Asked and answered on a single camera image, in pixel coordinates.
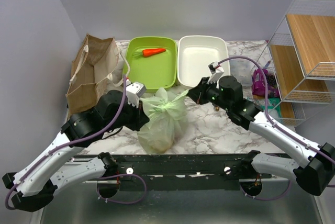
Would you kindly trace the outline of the green avocado print plastic bag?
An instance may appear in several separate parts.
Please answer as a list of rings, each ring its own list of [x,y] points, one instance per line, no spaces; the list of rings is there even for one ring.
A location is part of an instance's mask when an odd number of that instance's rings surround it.
[[[143,98],[142,106],[149,122],[137,132],[138,141],[148,154],[163,154],[185,134],[188,127],[185,98],[159,88],[154,96]]]

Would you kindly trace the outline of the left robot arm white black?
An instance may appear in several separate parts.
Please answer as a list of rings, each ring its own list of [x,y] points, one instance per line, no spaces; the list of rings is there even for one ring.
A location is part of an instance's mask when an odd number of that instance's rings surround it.
[[[37,211],[48,205],[62,190],[83,181],[109,180],[124,174],[113,157],[103,152],[83,165],[64,170],[62,167],[106,131],[127,127],[133,131],[149,122],[139,100],[139,85],[125,92],[109,91],[96,106],[73,114],[61,127],[52,143],[26,168],[6,173],[2,180],[9,192],[5,206],[9,210]]]

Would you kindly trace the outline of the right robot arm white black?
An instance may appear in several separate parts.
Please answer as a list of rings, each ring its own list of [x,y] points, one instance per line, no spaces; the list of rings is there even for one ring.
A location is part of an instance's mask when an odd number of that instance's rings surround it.
[[[188,97],[199,105],[212,103],[225,110],[236,125],[266,138],[289,155],[279,158],[258,151],[241,164],[248,178],[256,174],[272,174],[294,180],[307,193],[319,196],[334,177],[334,146],[320,145],[291,131],[252,101],[243,97],[242,85],[233,76],[218,83],[204,77],[190,89]]]

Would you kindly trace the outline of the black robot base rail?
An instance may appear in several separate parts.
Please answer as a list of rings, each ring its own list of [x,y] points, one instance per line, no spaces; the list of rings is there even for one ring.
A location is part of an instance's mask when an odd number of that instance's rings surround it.
[[[247,154],[113,155],[117,167],[107,175],[125,173],[127,168],[143,178],[123,176],[120,191],[193,191],[224,189],[237,191],[240,182],[271,179],[270,172],[257,172],[246,163]]]

